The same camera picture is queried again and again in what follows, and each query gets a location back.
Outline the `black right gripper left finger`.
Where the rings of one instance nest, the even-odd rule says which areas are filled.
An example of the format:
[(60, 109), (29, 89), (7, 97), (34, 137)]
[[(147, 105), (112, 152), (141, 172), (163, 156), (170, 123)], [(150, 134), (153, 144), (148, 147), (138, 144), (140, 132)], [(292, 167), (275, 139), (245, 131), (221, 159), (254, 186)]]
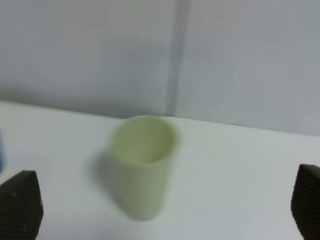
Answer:
[(22, 170), (0, 185), (0, 238), (34, 240), (44, 215), (34, 170)]

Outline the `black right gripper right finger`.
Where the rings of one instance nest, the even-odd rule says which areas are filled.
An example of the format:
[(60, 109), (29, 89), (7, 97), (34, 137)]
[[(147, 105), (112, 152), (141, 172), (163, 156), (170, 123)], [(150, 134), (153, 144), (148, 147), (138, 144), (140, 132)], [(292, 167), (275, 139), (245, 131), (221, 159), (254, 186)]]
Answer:
[(290, 209), (305, 240), (320, 239), (320, 168), (300, 164), (293, 188)]

